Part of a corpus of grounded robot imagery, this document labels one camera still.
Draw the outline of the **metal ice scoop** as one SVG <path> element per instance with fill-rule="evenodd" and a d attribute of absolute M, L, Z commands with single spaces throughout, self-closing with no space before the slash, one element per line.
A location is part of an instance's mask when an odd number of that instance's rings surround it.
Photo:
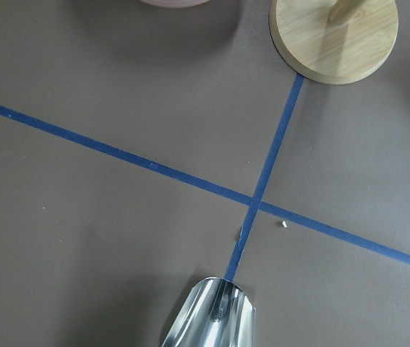
<path fill-rule="evenodd" d="M 206 278 L 189 292 L 162 345 L 251 347 L 255 312 L 248 295 L 235 283 Z"/>

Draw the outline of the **pink bowl of ice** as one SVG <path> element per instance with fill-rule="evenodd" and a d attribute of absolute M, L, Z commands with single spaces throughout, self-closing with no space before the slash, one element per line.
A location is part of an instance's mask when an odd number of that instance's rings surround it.
<path fill-rule="evenodd" d="M 206 2 L 209 2 L 209 0 L 141 0 L 141 2 L 154 7 L 183 9 L 204 4 Z"/>

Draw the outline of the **wooden cup stand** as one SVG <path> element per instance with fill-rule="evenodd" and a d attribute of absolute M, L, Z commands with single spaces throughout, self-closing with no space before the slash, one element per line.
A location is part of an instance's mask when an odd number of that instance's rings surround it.
<path fill-rule="evenodd" d="M 316 82 L 345 85 L 379 69 L 396 43 L 394 1 L 272 1 L 269 27 L 282 59 Z"/>

